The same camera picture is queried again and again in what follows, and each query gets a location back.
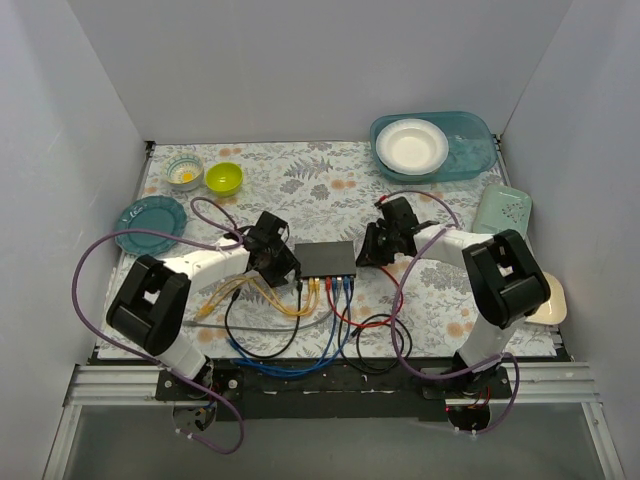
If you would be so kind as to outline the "black network switch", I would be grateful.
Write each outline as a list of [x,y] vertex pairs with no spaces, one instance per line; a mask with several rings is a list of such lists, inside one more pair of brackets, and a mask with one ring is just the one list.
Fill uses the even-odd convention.
[[352,241],[298,243],[294,255],[300,262],[302,279],[356,276]]

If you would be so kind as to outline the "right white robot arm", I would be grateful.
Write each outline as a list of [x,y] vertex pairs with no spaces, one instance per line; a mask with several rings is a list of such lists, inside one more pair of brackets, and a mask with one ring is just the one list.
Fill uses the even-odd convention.
[[420,260],[464,270],[473,294],[477,319],[450,369],[428,374],[412,367],[400,351],[396,333],[391,341],[400,365],[412,376],[443,390],[475,397],[509,356],[506,346],[527,317],[551,297],[551,288],[523,237],[508,229],[496,234],[466,232],[456,224],[420,222],[408,200],[382,197],[375,207],[381,217],[367,225],[358,267],[382,267],[402,254],[411,262],[399,281],[390,322],[396,322],[399,302],[411,270]]

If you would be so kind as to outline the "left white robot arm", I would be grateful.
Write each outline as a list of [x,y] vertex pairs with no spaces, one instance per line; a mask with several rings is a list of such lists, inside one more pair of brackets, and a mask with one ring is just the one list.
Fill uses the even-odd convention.
[[204,249],[164,260],[138,257],[106,314],[107,324],[178,377],[193,400],[213,386],[209,359],[182,332],[188,299],[218,281],[255,271],[271,287],[287,283],[300,263],[283,235],[288,223],[262,212],[255,225],[228,233]]

